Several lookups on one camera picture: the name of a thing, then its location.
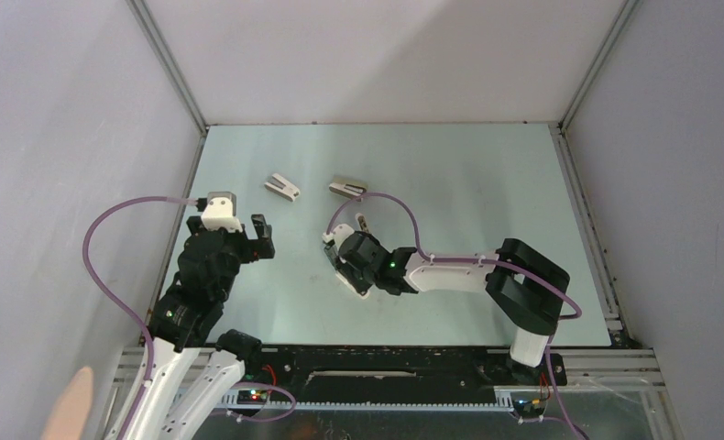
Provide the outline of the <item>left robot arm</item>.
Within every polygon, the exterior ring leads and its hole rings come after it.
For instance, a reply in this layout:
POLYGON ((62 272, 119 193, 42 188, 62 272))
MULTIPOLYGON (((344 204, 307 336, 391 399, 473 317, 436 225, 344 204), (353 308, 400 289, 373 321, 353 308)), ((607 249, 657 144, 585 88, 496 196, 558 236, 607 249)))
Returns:
POLYGON ((177 258, 178 270, 158 300, 148 329, 152 348, 139 370, 149 378, 144 387, 131 388, 107 438, 191 439, 233 385, 261 374, 261 341, 229 330, 219 337, 202 374, 179 392, 224 313, 241 267, 275 256, 271 225, 262 214, 251 220, 254 238, 232 215, 188 219, 190 235, 177 258))

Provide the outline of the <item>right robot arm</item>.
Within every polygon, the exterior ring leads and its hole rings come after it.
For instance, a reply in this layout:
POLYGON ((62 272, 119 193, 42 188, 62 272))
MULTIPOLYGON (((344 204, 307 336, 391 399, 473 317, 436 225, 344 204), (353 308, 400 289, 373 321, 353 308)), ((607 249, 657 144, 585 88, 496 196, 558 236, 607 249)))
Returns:
POLYGON ((430 291, 488 295, 515 325, 506 359, 510 377, 529 383, 543 371, 543 356, 554 336, 569 274, 515 238, 507 238, 493 258, 422 256, 415 247, 386 250, 368 232, 339 225, 323 235, 324 253, 336 276, 360 296, 377 288, 390 295, 430 291))

